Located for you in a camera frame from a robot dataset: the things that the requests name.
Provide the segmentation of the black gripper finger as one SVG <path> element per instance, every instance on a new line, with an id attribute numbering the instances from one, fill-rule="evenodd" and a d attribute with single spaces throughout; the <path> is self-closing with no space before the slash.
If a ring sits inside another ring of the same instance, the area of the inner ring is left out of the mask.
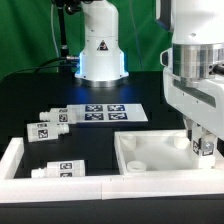
<path id="1" fill-rule="evenodd" d="M 196 123 L 188 117 L 184 117 L 183 122 L 184 122 L 184 126 L 186 129 L 187 137 L 190 141 L 192 141 L 193 140 L 193 128 L 195 127 Z"/>
<path id="2" fill-rule="evenodd" d="M 217 149 L 217 141 L 218 138 L 214 134 L 205 130 L 202 135 L 202 154 L 213 155 Z"/>

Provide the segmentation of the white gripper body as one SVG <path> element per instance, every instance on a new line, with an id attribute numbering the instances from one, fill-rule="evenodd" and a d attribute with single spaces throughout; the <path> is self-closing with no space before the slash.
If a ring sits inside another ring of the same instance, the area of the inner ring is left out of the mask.
<path id="1" fill-rule="evenodd" d="M 224 141 L 224 76 L 203 79 L 197 88 L 186 88 L 165 67 L 163 86 L 168 104 Z"/>

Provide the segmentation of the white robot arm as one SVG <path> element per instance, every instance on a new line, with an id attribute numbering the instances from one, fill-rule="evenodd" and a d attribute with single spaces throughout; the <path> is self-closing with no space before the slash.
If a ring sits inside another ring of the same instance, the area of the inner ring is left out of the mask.
<path id="1" fill-rule="evenodd" d="M 156 21 L 171 31 L 160 54 L 166 101 L 185 116 L 188 129 L 202 128 L 224 141 L 224 0 L 155 0 Z M 94 87 L 126 78 L 118 46 L 118 11 L 107 0 L 84 2 L 85 47 L 75 77 Z"/>

